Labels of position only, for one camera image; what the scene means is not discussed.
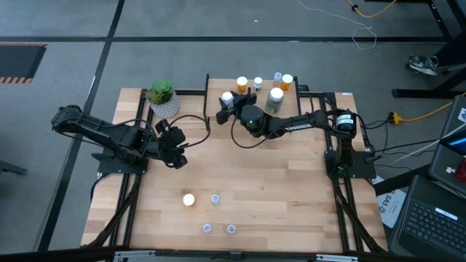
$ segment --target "sneaker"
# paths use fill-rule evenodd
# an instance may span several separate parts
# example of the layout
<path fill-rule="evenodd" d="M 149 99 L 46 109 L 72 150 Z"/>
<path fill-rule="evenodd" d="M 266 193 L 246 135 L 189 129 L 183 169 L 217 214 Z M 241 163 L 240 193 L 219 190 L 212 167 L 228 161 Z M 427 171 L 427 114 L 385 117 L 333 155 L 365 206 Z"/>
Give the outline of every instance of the sneaker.
<path fill-rule="evenodd" d="M 431 76 L 437 76 L 438 61 L 436 57 L 410 55 L 408 66 L 413 71 L 418 71 Z"/>

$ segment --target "wooden tabletop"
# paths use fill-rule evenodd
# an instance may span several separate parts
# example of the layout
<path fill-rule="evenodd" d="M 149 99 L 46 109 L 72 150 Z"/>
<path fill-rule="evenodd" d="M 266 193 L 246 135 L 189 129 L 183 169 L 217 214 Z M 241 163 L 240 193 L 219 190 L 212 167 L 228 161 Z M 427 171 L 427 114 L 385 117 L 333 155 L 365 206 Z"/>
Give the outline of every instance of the wooden tabletop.
<path fill-rule="evenodd" d="M 264 108 L 270 81 L 264 81 L 257 106 Z M 339 226 L 331 181 L 325 170 L 322 130 L 300 130 L 268 140 L 253 149 L 233 144 L 230 128 L 233 118 L 218 125 L 215 115 L 220 109 L 221 93 L 235 90 L 235 80 L 210 79 L 206 114 L 211 117 L 210 137 L 202 144 L 187 148 L 188 164 L 179 170 L 168 169 L 163 162 L 149 161 L 138 197 L 130 246 L 143 249 L 236 250 L 273 252 L 341 252 Z M 141 89 L 122 89 L 116 106 L 114 123 L 135 117 Z M 336 93 L 337 106 L 356 112 L 351 94 Z M 300 98 L 301 110 L 311 111 L 309 98 Z M 182 95 L 177 116 L 202 116 L 204 97 Z M 146 103 L 144 116 L 149 109 Z M 319 109 L 318 99 L 314 99 Z M 294 86 L 285 92 L 280 117 L 298 114 Z M 185 118 L 177 122 L 188 142 L 205 137 L 204 124 Z M 248 146 L 260 139 L 252 138 L 237 123 L 234 136 Z M 363 139 L 353 140 L 356 150 L 363 150 Z M 95 188 L 89 217 L 82 237 L 86 244 L 98 235 L 114 214 L 121 175 L 110 175 Z M 384 229 L 373 188 L 363 179 L 352 179 L 358 217 L 372 237 L 387 248 Z M 196 200 L 185 207 L 184 194 Z M 213 205 L 212 194 L 220 196 Z M 211 234 L 202 225 L 213 227 Z M 227 234 L 229 224 L 237 227 Z M 126 217 L 122 219 L 117 243 L 122 243 Z M 352 227 L 347 219 L 350 246 L 354 249 Z"/>

